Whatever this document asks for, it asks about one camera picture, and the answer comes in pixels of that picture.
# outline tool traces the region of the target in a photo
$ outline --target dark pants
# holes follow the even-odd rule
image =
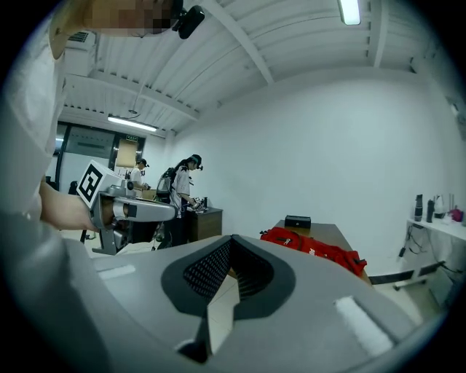
[[[160,243],[159,250],[166,248],[171,241],[171,246],[184,245],[188,238],[185,233],[185,218],[174,218],[164,222],[165,225],[165,237]]]

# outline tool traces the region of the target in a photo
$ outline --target bottle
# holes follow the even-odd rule
[[[441,195],[437,196],[435,200],[435,214],[434,218],[443,219],[445,216],[445,208],[443,207],[443,197]]]
[[[416,209],[414,210],[414,221],[422,220],[422,195],[416,196]]]
[[[434,214],[434,201],[427,202],[427,223],[432,223],[432,215]]]

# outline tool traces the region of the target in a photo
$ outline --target cable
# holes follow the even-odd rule
[[[460,274],[460,273],[463,273],[463,271],[455,271],[455,270],[450,270],[446,265],[445,265],[445,262],[440,262],[437,257],[435,256],[435,252],[434,252],[434,246],[432,245],[432,241],[430,239],[430,234],[429,232],[427,232],[427,238],[429,239],[429,244],[430,244],[430,249],[432,250],[432,255],[434,257],[434,260],[437,262],[437,264],[439,264],[442,268],[446,269],[447,271],[450,271],[452,273],[456,273],[456,274]]]
[[[411,249],[411,247],[408,246],[408,249],[409,249],[409,251],[410,251],[411,253],[416,254],[416,255],[418,255],[418,254],[420,254],[420,253],[427,253],[427,251],[423,251],[423,250],[422,250],[422,245],[418,244],[418,243],[416,242],[416,240],[414,239],[414,237],[413,237],[413,235],[412,235],[412,233],[411,233],[412,230],[413,230],[413,226],[411,225],[411,226],[408,228],[408,231],[406,232],[406,241],[405,241],[405,245],[406,245],[407,243],[409,243],[410,240],[412,240],[412,241],[414,242],[414,244],[419,248],[419,253],[413,251],[413,250]]]
[[[154,234],[154,242],[152,243],[152,251],[155,251],[155,240],[157,238],[157,235],[159,234],[160,228],[162,228],[163,221],[160,222],[159,227],[157,228],[157,231]]]
[[[124,117],[119,117],[119,118],[120,118],[120,119],[135,119],[135,118],[140,117],[140,116],[141,116],[141,115],[138,114],[138,115],[136,115],[135,117],[131,117],[131,118],[124,118]]]
[[[149,35],[149,34],[150,34],[150,32],[146,32],[146,33],[145,33],[144,35],[142,35],[142,36],[141,36],[140,34],[131,34],[131,36],[132,36],[133,38],[141,38],[141,39],[142,39],[143,37],[145,37],[146,35]]]

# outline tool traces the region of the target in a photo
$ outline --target black strap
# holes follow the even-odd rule
[[[291,230],[290,232],[292,232],[292,233],[294,233],[295,235],[298,236],[298,251],[301,251],[301,247],[302,247],[302,244],[303,244],[303,243],[302,243],[302,239],[301,239],[300,234],[298,234],[298,233],[296,233],[296,232],[293,232],[292,230]]]
[[[84,243],[84,242],[86,241],[86,232],[87,232],[87,230],[83,230],[82,233],[81,233],[81,239],[80,239],[80,241],[81,241],[82,243]]]

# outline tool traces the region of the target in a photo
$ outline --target white ceiling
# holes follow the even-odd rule
[[[180,132],[241,95],[320,68],[376,66],[410,71],[432,33],[400,1],[359,0],[361,24],[340,18],[337,0],[185,0],[205,20],[183,41],[100,36],[97,66],[88,78],[67,77],[61,120],[99,122],[135,110],[139,122]]]

